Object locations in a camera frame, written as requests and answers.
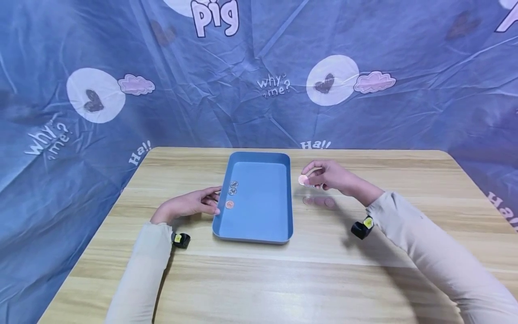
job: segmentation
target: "beige sleeve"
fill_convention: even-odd
[[[111,300],[106,324],[150,324],[156,298],[171,254],[172,228],[144,224],[126,271]]]
[[[518,323],[518,303],[507,288],[403,197],[386,192],[367,208],[367,214],[428,280],[457,303],[465,324]]]

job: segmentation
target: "wooden table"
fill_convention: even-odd
[[[142,225],[164,200],[223,182],[234,149],[155,148],[142,162],[40,323],[102,323]],[[350,233],[364,208],[300,186],[315,158],[395,190],[464,244],[518,296],[518,235],[454,160],[439,151],[273,150],[291,157],[294,234],[284,246],[220,241],[211,217],[186,220],[155,323],[455,323],[457,310],[375,229]],[[302,203],[332,195],[340,207]]]

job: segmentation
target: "blue fabric backdrop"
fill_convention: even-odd
[[[517,0],[2,0],[0,322],[150,148],[440,149],[518,228]]]

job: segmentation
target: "hand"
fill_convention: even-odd
[[[210,187],[169,199],[156,210],[151,217],[151,223],[170,223],[175,218],[198,213],[218,215],[220,213],[218,209],[220,195],[218,192],[220,191],[221,186]]]
[[[346,196],[358,199],[364,206],[370,205],[383,190],[346,170],[333,160],[314,160],[304,167],[302,174],[308,174],[306,185],[322,187],[324,190],[337,189]]]

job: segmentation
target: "yellow label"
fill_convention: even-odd
[[[370,217],[367,217],[364,221],[363,221],[363,225],[365,225],[368,229],[371,229],[374,225],[372,224],[372,218]]]

